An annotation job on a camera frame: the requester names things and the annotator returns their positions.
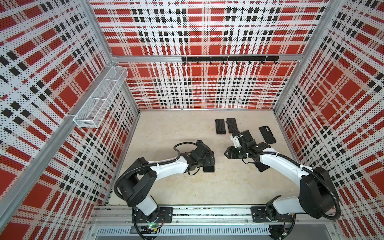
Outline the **black phone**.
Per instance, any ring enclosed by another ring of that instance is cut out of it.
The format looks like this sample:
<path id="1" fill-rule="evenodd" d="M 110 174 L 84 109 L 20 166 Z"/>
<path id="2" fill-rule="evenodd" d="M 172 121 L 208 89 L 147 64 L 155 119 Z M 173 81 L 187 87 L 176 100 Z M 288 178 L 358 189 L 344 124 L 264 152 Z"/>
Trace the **black phone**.
<path id="1" fill-rule="evenodd" d="M 215 119 L 216 126 L 216 134 L 217 135 L 225 135 L 226 134 L 226 126 L 224 119 Z"/>
<path id="2" fill-rule="evenodd" d="M 211 151 L 207 157 L 205 158 L 205 163 L 203 166 L 204 173 L 214 173 L 215 172 L 215 155 L 214 152 Z"/>
<path id="3" fill-rule="evenodd" d="M 238 126 L 235 118 L 227 118 L 226 123 L 228 125 L 229 133 L 233 134 L 238 132 Z"/>

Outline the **black textured phone case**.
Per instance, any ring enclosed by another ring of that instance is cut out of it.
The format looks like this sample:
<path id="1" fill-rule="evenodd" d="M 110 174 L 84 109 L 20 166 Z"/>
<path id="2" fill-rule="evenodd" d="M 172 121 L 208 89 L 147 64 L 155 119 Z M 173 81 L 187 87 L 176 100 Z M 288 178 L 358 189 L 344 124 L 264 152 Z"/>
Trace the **black textured phone case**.
<path id="1" fill-rule="evenodd" d="M 264 172 L 265 170 L 269 169 L 270 166 L 267 166 L 261 162 L 255 162 L 255 166 L 256 168 L 260 171 L 260 172 Z"/>

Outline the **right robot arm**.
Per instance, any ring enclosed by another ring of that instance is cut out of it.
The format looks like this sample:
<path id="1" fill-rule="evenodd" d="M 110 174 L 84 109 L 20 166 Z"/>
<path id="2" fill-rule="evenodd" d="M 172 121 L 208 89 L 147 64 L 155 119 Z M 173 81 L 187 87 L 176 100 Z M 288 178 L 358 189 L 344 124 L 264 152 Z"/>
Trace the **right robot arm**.
<path id="1" fill-rule="evenodd" d="M 307 214 L 312 218 L 337 221 L 341 216 L 340 198 L 329 175 L 321 167 L 312 168 L 280 154 L 266 143 L 256 143 L 248 130 L 234 130 L 231 135 L 233 146 L 228 147 L 228 159 L 247 159 L 260 172 L 270 168 L 284 175 L 299 187 L 299 195 L 276 196 L 266 204 L 266 217 L 277 222 L 286 214 Z"/>

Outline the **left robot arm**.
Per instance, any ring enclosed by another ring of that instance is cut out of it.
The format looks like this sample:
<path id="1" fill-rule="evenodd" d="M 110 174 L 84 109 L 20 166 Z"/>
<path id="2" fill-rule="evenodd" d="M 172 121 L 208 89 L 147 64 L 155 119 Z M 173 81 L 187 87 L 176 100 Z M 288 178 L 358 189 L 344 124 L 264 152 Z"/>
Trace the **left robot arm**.
<path id="1" fill-rule="evenodd" d="M 215 156 L 203 141 L 182 142 L 173 147 L 177 156 L 171 159 L 149 162 L 139 158 L 124 171 L 114 184 L 115 195 L 133 210 L 134 223 L 171 222 L 172 208 L 161 208 L 149 195 L 156 181 L 173 176 L 196 175 L 201 169 L 210 173 L 215 170 Z"/>

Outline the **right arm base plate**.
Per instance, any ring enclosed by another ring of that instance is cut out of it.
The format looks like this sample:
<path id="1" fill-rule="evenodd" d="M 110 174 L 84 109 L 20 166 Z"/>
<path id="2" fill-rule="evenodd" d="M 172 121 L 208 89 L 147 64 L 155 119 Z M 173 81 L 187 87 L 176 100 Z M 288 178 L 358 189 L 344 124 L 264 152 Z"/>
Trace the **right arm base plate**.
<path id="1" fill-rule="evenodd" d="M 281 215 L 272 207 L 254 206 L 251 207 L 251 216 L 254 223 L 292 223 L 291 214 Z"/>

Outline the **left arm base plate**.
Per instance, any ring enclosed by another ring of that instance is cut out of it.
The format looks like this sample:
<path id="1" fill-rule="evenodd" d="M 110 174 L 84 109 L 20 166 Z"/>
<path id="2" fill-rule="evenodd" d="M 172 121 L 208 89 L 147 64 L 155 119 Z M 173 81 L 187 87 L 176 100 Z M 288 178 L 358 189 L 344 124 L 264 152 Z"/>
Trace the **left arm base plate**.
<path id="1" fill-rule="evenodd" d="M 137 224 L 149 224 L 149 223 L 171 223 L 173 219 L 173 208 L 172 207 L 159 207 L 152 214 L 146 216 L 141 210 L 134 209 L 132 223 Z"/>

